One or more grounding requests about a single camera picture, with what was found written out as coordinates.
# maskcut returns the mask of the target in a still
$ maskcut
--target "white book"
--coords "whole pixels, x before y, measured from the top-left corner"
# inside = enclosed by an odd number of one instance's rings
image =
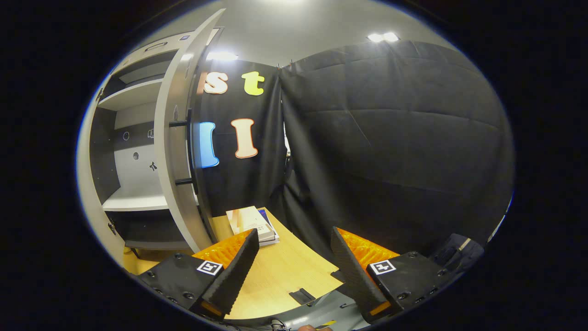
[[[268,241],[260,241],[259,242],[259,246],[263,247],[263,246],[268,246],[271,244],[276,244],[280,242],[280,235],[278,234],[278,232],[276,231],[276,229],[273,227],[272,221],[269,220],[269,217],[267,219],[269,226],[271,226],[273,232],[276,234],[276,237],[274,240],[268,240]]]
[[[273,228],[259,214],[255,206],[229,210],[226,212],[233,234],[257,228],[259,241],[275,240]]]

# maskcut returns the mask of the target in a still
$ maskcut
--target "black backdrop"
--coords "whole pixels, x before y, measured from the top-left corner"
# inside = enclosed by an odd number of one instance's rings
[[[365,42],[280,70],[246,61],[205,68],[229,77],[227,92],[204,93],[199,109],[200,121],[216,124],[220,163],[203,169],[213,216],[265,206],[332,260],[333,226],[401,254],[429,254],[452,233],[485,246],[506,211],[514,172],[506,114],[456,51]],[[265,77],[262,95],[243,89],[240,76],[251,71]],[[258,155],[235,157],[237,118],[255,121]]]
[[[206,61],[202,72],[215,71],[229,77],[227,91],[203,93],[199,109],[194,110],[199,111],[200,122],[216,125],[212,145],[219,164],[202,169],[212,217],[247,206],[270,208],[270,197],[282,185],[286,161],[277,69],[247,61]],[[265,77],[258,83],[261,95],[249,95],[243,89],[241,75],[252,71]],[[255,122],[251,135],[258,154],[253,157],[235,157],[237,138],[230,122],[238,118]]]

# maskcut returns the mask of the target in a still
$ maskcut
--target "cabinet shelf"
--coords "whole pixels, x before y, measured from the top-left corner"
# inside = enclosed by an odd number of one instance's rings
[[[102,208],[104,211],[161,210],[167,209],[168,204],[162,192],[146,192],[140,187],[121,187],[104,201]]]
[[[98,103],[98,107],[120,111],[140,104],[157,102],[163,78],[143,82],[109,95]]]
[[[149,250],[189,248],[169,210],[107,214],[127,247]]]

